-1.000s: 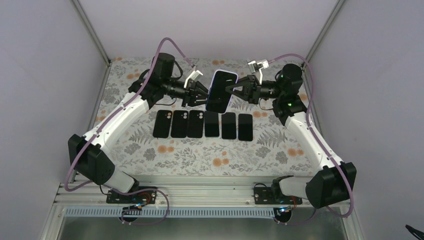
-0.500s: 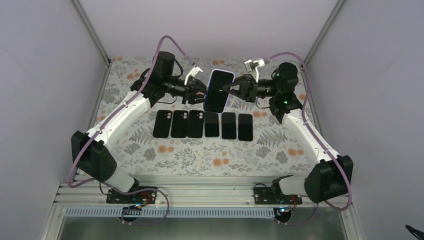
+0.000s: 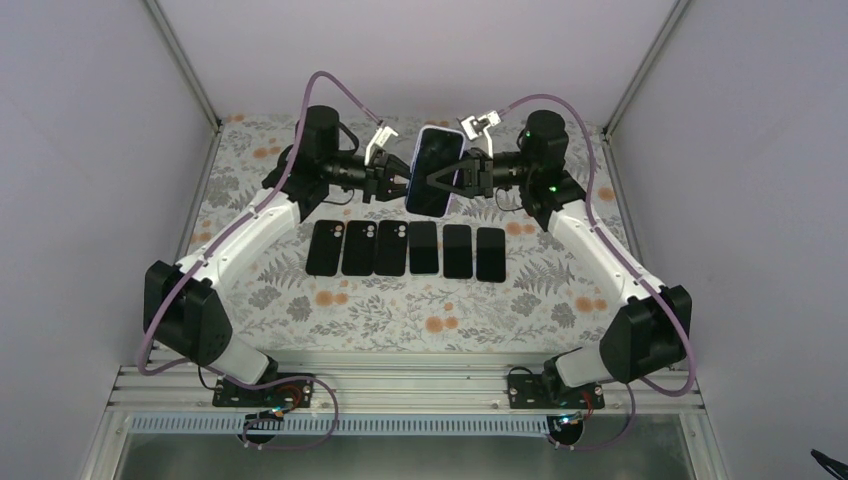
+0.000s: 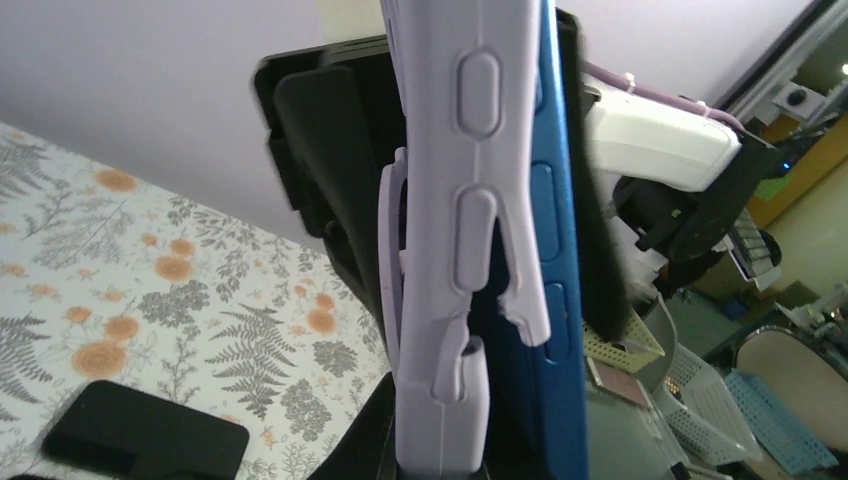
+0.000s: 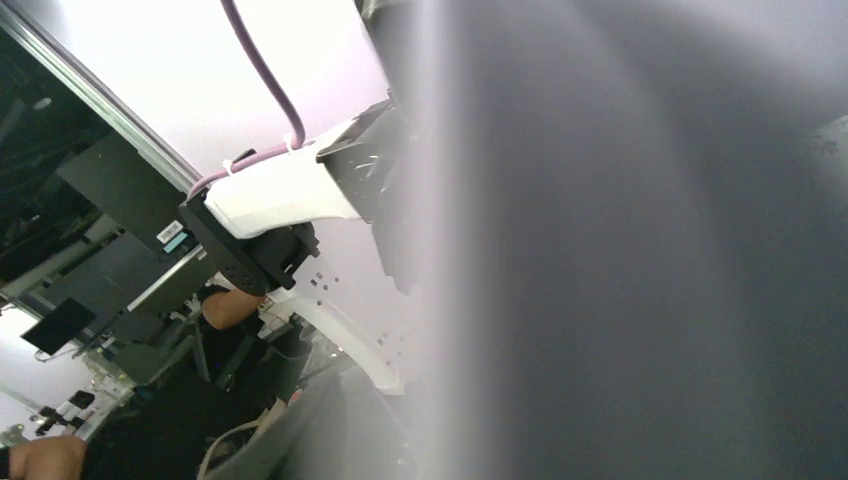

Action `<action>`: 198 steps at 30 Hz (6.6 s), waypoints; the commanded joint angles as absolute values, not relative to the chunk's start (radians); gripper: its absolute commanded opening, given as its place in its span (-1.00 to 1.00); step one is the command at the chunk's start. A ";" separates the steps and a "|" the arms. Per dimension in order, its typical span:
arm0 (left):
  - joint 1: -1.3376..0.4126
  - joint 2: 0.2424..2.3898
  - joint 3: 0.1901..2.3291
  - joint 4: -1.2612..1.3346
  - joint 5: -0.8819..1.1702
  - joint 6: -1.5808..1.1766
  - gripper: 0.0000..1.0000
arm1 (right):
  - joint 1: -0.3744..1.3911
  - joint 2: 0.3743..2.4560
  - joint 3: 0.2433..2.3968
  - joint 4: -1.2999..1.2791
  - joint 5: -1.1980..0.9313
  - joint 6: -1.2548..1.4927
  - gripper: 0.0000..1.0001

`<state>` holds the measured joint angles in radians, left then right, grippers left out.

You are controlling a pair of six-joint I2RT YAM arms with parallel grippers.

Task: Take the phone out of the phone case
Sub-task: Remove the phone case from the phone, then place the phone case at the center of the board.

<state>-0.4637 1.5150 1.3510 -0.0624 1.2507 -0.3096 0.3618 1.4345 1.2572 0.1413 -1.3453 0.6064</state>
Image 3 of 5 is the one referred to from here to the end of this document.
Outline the black phone row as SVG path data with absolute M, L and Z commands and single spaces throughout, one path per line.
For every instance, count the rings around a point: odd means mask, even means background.
M 470 279 L 473 276 L 471 227 L 459 224 L 445 225 L 442 246 L 444 277 Z
M 500 228 L 481 227 L 477 230 L 476 279 L 481 282 L 506 281 L 506 235 Z
M 454 165 L 460 161 L 464 149 L 465 136 L 461 131 L 435 125 L 426 125 L 420 130 L 405 200 L 405 208 L 409 213 L 434 218 L 445 215 L 451 193 L 433 187 L 428 177 L 442 172 L 437 182 L 454 184 Z

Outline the teal phone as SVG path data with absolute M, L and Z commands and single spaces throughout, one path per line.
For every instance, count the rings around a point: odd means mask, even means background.
M 439 272 L 437 225 L 430 221 L 409 223 L 409 269 L 413 275 Z

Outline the black phone case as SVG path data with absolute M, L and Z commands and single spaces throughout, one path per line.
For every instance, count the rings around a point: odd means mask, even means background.
M 305 272 L 311 276 L 335 276 L 344 240 L 345 224 L 338 220 L 315 223 L 307 254 Z
M 351 220 L 347 223 L 341 272 L 345 276 L 370 276 L 374 273 L 377 223 Z
M 408 223 L 383 220 L 378 224 L 374 273 L 379 276 L 403 276 L 407 262 Z

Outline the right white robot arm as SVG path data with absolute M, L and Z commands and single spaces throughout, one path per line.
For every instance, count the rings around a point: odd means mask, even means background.
M 594 213 L 590 194 L 564 167 L 568 143 L 562 116 L 537 110 L 526 119 L 517 151 L 474 147 L 450 155 L 445 166 L 427 171 L 426 183 L 467 198 L 492 198 L 498 188 L 518 187 L 525 212 L 584 263 L 616 308 L 600 340 L 545 362 L 541 391 L 549 404 L 565 407 L 585 385 L 645 381 L 686 360 L 689 374 L 676 392 L 683 395 L 696 369 L 689 340 L 691 296 L 648 272 Z

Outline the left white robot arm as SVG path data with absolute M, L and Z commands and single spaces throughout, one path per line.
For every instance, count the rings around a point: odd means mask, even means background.
M 270 402 L 278 391 L 277 364 L 234 333 L 221 295 L 324 202 L 330 186 L 359 191 L 365 203 L 404 197 L 405 187 L 395 181 L 409 178 L 409 168 L 384 148 L 395 134 L 380 121 L 364 154 L 343 150 L 340 135 L 352 143 L 358 139 L 338 112 L 324 105 L 307 108 L 293 143 L 280 153 L 276 167 L 239 215 L 178 262 L 157 261 L 147 270 L 139 372 L 159 372 L 147 366 L 151 347 L 159 342 L 178 352 L 181 362 L 228 377 L 252 404 Z

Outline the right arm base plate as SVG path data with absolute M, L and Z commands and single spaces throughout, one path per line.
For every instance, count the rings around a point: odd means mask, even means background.
M 600 410 L 605 408 L 600 384 L 566 387 L 559 380 L 524 368 L 513 368 L 506 375 L 506 393 L 511 409 L 516 410 Z

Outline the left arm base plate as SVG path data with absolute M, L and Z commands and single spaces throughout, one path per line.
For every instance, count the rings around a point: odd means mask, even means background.
M 260 410 L 310 407 L 315 376 L 310 373 L 278 372 L 282 384 L 263 389 L 248 389 L 228 380 L 218 380 L 212 405 L 218 408 L 255 408 Z

